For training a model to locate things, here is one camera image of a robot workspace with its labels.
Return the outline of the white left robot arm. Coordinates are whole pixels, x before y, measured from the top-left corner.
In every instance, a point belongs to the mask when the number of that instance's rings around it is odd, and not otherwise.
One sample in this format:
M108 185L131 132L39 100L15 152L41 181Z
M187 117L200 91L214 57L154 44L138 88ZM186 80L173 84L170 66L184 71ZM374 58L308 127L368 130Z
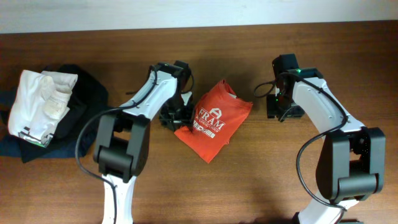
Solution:
M100 117L93 160L104 182L103 223L132 223L132 196L137 176L149 155L150 124L176 131L193 123L193 80L182 61L158 63L149 69L140 90L114 112Z

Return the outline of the orange printed t-shirt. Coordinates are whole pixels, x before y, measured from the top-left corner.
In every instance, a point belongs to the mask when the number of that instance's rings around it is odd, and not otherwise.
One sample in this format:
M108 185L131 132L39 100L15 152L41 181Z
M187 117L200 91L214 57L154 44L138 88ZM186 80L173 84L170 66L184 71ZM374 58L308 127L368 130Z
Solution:
M210 163L249 116L252 106L221 80L195 105L192 126L182 126L174 134Z

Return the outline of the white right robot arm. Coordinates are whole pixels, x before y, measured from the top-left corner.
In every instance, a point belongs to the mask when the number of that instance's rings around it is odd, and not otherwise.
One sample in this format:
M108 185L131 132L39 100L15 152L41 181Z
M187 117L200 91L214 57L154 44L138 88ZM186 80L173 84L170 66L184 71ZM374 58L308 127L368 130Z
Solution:
M340 223L345 212L384 186L386 136L380 128L368 128L354 118L330 91L316 68L282 69L275 72L273 102L283 120L301 108L318 130L299 149L296 172L311 202L297 212L293 223ZM304 150L323 141L315 180L317 192L305 183L300 169Z

